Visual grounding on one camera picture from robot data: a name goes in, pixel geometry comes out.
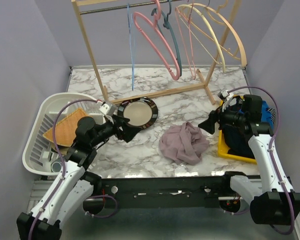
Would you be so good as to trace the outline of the mauve tank top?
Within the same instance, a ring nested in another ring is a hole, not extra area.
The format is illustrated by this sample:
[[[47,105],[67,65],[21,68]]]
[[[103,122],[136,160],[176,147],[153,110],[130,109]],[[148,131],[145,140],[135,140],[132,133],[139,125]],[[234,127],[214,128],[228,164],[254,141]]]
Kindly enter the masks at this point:
[[[198,164],[209,145],[210,141],[201,129],[190,122],[172,125],[159,140],[162,155],[177,164]]]

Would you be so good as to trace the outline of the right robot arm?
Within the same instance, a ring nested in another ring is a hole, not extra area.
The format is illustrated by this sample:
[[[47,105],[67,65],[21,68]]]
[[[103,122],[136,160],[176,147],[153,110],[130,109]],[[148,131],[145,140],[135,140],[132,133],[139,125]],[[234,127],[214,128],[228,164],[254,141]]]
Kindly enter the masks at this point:
[[[245,94],[241,111],[233,111],[229,108],[232,99],[232,95],[225,98],[198,127],[209,134],[214,134],[216,123],[220,127],[228,125],[238,129],[256,160],[262,188],[254,186],[244,175],[231,173],[220,183],[220,191],[226,196],[238,193],[249,204],[256,224],[292,226],[300,212],[300,193],[295,192],[285,175],[271,126],[261,121],[263,100],[260,96]]]

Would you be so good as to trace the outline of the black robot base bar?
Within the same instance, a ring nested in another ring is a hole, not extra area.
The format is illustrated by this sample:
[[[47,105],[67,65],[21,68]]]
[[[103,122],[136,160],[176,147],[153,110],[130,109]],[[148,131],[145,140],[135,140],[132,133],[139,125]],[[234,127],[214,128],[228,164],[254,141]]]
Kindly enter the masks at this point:
[[[111,198],[94,198],[101,194]],[[99,191],[83,202],[91,214],[121,209],[221,208],[238,212],[239,196],[222,176],[104,178]]]

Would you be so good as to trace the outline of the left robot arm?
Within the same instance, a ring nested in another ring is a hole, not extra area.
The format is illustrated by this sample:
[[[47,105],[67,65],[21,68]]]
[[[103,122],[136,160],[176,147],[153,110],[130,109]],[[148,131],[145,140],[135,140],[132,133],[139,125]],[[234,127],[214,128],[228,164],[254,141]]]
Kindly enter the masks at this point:
[[[133,127],[129,121],[115,114],[111,121],[101,125],[89,116],[78,121],[76,137],[65,158],[60,159],[57,177],[37,205],[29,213],[22,212],[16,220],[21,240],[60,239],[66,221],[80,204],[100,194],[102,178],[88,172],[97,155],[96,146],[105,144],[112,136],[130,142],[141,127]]]

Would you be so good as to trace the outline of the wooden curved hanger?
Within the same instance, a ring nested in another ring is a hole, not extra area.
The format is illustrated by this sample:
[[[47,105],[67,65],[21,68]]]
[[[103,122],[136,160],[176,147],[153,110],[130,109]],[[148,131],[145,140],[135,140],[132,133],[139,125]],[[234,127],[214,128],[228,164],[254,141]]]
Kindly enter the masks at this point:
[[[243,43],[242,43],[239,35],[237,34],[237,32],[235,31],[235,29],[233,28],[233,21],[235,20],[235,17],[237,15],[237,12],[239,10],[241,2],[242,2],[241,0],[235,0],[234,1],[233,7],[232,7],[232,10],[231,10],[231,13],[230,13],[230,16],[229,16],[228,19],[226,19],[225,17],[223,17],[220,14],[220,9],[223,9],[223,8],[225,8],[227,6],[228,0],[226,0],[223,5],[219,5],[218,8],[217,8],[217,10],[215,10],[215,9],[209,7],[209,6],[206,6],[205,10],[208,13],[208,15],[211,17],[212,20],[214,20],[219,25],[224,25],[225,26],[225,30],[224,30],[223,35],[221,37],[221,41],[219,42],[219,44],[221,46],[224,46],[224,44],[226,43],[226,39],[228,37],[228,33],[231,32],[233,34],[233,36],[235,38],[235,41],[237,43],[237,51],[236,51],[236,53],[240,54],[240,58],[239,58],[240,59],[240,65],[241,65],[242,68],[244,68],[244,67],[247,66],[246,51],[245,51],[244,45],[243,45]],[[220,23],[215,18],[213,18],[210,15],[210,12],[216,14],[222,20],[223,23]]]

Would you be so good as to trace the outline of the teal plastic hanger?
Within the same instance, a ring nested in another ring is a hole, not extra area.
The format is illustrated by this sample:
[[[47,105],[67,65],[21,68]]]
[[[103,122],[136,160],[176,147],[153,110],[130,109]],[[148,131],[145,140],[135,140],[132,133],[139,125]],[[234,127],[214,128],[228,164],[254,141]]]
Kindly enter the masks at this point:
[[[175,67],[175,70],[176,70],[175,73],[173,73],[172,68],[170,67],[170,65],[168,64],[167,60],[164,58],[162,53],[158,50],[158,48],[155,45],[153,47],[154,47],[155,52],[159,56],[159,58],[162,60],[164,66],[168,70],[168,72],[169,72],[170,76],[172,77],[172,79],[177,81],[182,76],[182,62],[181,62],[181,56],[180,56],[178,42],[177,42],[175,33],[172,29],[172,26],[169,22],[169,16],[172,13],[172,1],[171,0],[167,1],[168,5],[169,5],[169,12],[168,13],[164,13],[161,10],[161,5],[160,5],[159,0],[154,0],[153,2],[156,4],[156,7],[151,11],[151,14],[150,14],[151,16],[153,16],[152,29],[159,36],[159,39],[162,41],[163,45],[165,46],[168,53],[170,54],[170,57],[173,61],[173,64],[174,64],[174,67]],[[162,26],[165,29],[169,30],[169,32],[170,32],[176,54],[173,53],[172,48],[168,44],[168,42],[167,42],[166,38],[164,37],[163,32],[162,32],[162,30],[161,30],[161,28],[158,24],[158,21],[161,19],[161,17],[163,17]]]

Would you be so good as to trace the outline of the thin pink hanger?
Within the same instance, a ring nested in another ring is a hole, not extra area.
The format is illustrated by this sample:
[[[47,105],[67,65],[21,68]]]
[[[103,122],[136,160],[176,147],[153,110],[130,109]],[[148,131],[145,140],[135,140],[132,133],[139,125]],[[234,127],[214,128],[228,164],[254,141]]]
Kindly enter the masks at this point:
[[[187,8],[187,7],[190,7],[190,10],[189,10],[188,14],[185,14],[182,11],[182,8]],[[189,4],[181,4],[177,7],[175,7],[174,14],[175,14],[179,34],[181,37],[181,42],[183,45],[185,57],[186,57],[188,67],[190,70],[191,79],[195,80],[197,78],[197,75],[196,75],[196,65],[194,62],[192,30],[190,27],[191,20],[192,20],[193,7],[194,7],[194,1],[192,1],[192,3],[190,5]],[[186,39],[186,33],[183,32],[180,22],[184,23],[184,25],[187,27],[188,39]]]

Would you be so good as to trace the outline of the cream plastic hanger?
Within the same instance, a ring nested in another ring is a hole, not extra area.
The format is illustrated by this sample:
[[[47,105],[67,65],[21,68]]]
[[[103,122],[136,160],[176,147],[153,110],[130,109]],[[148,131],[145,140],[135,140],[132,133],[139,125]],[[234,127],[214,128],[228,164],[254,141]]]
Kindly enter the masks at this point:
[[[184,13],[183,9],[189,9],[189,13],[188,16],[186,16],[186,14]],[[225,73],[226,72],[226,63],[225,63],[225,58],[221,49],[221,45],[217,39],[217,36],[210,24],[210,22],[208,21],[208,19],[204,16],[203,13],[201,13],[197,8],[194,7],[194,3],[193,4],[181,4],[179,6],[176,7],[176,10],[178,13],[181,14],[182,17],[184,17],[189,24],[192,24],[192,20],[191,20],[191,14],[194,11],[195,13],[197,13],[203,20],[203,22],[205,23],[206,27],[208,28],[211,37],[212,37],[212,41],[214,42],[217,52],[219,53],[219,56],[221,57],[221,65],[222,65],[222,70]]]

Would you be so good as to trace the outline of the dark rimmed ceramic plate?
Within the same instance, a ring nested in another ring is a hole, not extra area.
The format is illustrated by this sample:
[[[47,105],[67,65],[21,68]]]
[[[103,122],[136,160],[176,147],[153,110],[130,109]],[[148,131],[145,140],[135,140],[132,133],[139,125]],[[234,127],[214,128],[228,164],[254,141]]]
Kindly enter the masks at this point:
[[[117,109],[117,115],[130,119],[129,126],[145,130],[156,122],[159,110],[152,99],[137,97],[123,101]]]

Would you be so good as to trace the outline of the dark navy garment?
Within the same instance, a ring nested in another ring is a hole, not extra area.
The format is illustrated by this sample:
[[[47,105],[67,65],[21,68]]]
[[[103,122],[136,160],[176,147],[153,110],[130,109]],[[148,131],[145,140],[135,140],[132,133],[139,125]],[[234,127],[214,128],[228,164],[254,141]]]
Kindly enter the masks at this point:
[[[227,110],[242,113],[242,103],[243,99],[241,96],[237,95],[232,99]],[[245,137],[239,129],[230,125],[225,125],[221,130],[224,136],[224,142],[229,147],[228,154],[250,159],[255,158]]]

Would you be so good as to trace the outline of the yellow plastic bin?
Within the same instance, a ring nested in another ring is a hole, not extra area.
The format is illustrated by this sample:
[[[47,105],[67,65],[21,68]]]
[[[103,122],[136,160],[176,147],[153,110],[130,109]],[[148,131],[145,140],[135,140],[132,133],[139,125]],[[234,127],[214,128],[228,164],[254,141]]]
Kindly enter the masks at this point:
[[[248,142],[239,129],[222,125],[218,136],[217,154],[219,157],[256,164]]]

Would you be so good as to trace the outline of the blue garment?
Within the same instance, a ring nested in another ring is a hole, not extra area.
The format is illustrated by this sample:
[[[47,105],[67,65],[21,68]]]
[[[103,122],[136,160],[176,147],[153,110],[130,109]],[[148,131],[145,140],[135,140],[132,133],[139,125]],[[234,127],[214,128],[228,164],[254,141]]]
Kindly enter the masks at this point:
[[[276,119],[276,110],[274,108],[270,108],[265,100],[262,101],[261,108],[261,122],[269,123],[271,129],[274,129]]]

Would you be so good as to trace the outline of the woven wicker fan tray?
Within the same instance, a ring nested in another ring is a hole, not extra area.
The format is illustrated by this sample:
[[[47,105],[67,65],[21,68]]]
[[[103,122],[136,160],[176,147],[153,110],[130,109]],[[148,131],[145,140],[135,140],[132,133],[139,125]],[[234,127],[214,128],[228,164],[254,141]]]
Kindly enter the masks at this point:
[[[77,108],[71,114],[58,121],[55,126],[55,140],[57,145],[70,147],[76,137],[78,121],[87,116],[88,114],[82,108]]]

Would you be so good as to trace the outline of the striped black white garment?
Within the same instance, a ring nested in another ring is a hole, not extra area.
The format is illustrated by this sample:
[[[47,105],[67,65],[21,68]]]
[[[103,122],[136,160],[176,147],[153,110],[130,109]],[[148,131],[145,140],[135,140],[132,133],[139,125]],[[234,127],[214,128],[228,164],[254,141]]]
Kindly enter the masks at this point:
[[[274,108],[267,108],[266,112],[268,114],[268,118],[274,123],[276,119],[276,110]]]

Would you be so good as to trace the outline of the white plastic dish rack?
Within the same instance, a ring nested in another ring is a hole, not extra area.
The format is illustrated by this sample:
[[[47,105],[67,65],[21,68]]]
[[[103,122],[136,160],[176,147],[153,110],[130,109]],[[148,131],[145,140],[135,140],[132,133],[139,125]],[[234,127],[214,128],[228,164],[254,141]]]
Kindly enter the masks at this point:
[[[31,173],[43,176],[56,176],[51,171],[51,163],[60,161],[53,140],[53,125],[82,108],[99,125],[105,123],[99,112],[102,101],[82,93],[56,93],[46,98],[41,104],[22,155],[24,167]],[[69,147],[60,146],[62,155]]]

